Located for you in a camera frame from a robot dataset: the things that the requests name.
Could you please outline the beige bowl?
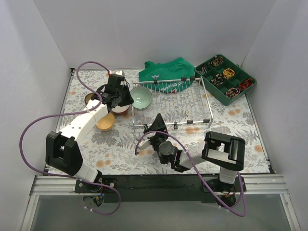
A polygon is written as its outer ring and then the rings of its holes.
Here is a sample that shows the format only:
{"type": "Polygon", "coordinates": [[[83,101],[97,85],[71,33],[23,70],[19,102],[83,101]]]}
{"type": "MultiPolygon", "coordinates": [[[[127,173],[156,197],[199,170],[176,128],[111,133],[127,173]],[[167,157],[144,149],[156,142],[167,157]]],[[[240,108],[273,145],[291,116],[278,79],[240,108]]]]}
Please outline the beige bowl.
{"type": "Polygon", "coordinates": [[[114,126],[114,123],[115,123],[114,114],[108,113],[105,117],[103,117],[97,122],[96,128],[102,131],[109,131],[114,126]]]}

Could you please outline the dark brown patterned bowl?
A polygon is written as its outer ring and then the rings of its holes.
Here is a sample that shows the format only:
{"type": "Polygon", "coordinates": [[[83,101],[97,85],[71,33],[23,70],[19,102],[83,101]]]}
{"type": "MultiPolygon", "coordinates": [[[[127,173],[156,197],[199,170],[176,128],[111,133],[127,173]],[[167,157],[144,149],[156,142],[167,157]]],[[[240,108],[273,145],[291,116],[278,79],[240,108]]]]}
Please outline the dark brown patterned bowl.
{"type": "Polygon", "coordinates": [[[87,105],[89,103],[89,101],[91,100],[95,100],[96,99],[96,94],[95,93],[89,93],[85,96],[84,102],[85,105],[87,105]]]}

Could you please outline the red floral bowl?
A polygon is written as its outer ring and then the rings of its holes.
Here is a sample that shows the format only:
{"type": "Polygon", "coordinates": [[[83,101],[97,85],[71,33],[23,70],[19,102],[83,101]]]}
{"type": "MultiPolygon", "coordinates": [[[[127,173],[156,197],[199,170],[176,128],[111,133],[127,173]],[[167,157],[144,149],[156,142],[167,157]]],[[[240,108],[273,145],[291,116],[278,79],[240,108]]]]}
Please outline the red floral bowl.
{"type": "Polygon", "coordinates": [[[112,109],[112,112],[115,115],[124,115],[127,113],[129,108],[130,108],[130,104],[125,105],[125,106],[116,106],[115,108],[112,109]]]}

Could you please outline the mint green dotted bowl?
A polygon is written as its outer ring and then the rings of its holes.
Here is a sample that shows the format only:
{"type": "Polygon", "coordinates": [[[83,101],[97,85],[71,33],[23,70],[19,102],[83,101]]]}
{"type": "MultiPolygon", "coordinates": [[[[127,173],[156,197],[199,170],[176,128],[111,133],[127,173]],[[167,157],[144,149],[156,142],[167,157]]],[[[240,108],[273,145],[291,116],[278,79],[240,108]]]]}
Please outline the mint green dotted bowl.
{"type": "Polygon", "coordinates": [[[144,109],[152,102],[152,94],[150,90],[143,86],[137,86],[130,91],[134,100],[132,106],[137,109],[144,109]]]}

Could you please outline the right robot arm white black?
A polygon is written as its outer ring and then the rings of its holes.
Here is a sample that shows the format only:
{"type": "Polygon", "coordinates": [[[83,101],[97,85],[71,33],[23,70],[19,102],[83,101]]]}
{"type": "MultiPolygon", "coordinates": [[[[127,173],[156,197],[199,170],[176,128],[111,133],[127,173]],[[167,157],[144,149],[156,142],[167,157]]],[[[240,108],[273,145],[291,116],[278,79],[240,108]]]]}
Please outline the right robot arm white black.
{"type": "Polygon", "coordinates": [[[145,128],[144,134],[149,132],[154,135],[138,144],[138,149],[152,146],[161,164],[171,164],[173,170],[181,173],[205,161],[218,165],[218,187],[223,191],[235,186],[236,174],[244,169],[246,143],[242,138],[209,131],[203,141],[186,152],[167,140],[168,131],[161,114],[157,114],[152,125],[145,128]]]}

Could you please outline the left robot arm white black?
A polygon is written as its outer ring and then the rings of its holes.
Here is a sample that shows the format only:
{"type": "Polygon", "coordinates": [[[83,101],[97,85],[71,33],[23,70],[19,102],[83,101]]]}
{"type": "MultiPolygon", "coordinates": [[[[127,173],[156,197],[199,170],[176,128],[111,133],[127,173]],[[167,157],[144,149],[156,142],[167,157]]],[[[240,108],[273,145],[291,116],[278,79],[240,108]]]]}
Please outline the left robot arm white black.
{"type": "Polygon", "coordinates": [[[79,144],[90,130],[113,108],[134,102],[129,84],[123,71],[109,75],[108,82],[97,89],[83,113],[59,132],[50,132],[46,137],[46,164],[72,177],[86,181],[86,187],[93,193],[102,188],[101,172],[86,164],[79,144]]]}

